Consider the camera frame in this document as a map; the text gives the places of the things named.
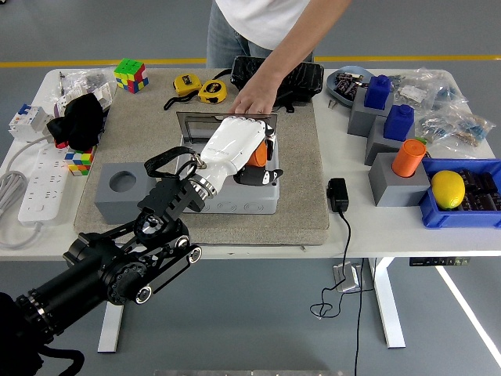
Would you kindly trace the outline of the person's left hand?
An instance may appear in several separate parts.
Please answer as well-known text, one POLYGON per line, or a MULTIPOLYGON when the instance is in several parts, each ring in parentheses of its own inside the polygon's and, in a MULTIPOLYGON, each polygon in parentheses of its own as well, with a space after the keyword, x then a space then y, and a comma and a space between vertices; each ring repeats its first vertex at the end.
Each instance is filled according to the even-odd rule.
POLYGON ((278 86, 274 82, 252 78, 240 90, 228 110, 229 114, 270 114, 278 86))

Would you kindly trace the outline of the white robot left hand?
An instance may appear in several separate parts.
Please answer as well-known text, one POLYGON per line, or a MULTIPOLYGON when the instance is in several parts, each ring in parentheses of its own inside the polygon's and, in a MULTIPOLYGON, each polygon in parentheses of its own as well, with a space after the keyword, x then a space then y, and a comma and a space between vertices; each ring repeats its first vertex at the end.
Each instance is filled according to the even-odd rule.
POLYGON ((283 170, 268 170, 275 149, 275 130, 262 120, 230 116, 225 118, 203 148, 204 167, 196 172, 196 181, 217 194, 230 176, 236 183, 267 186, 283 170))

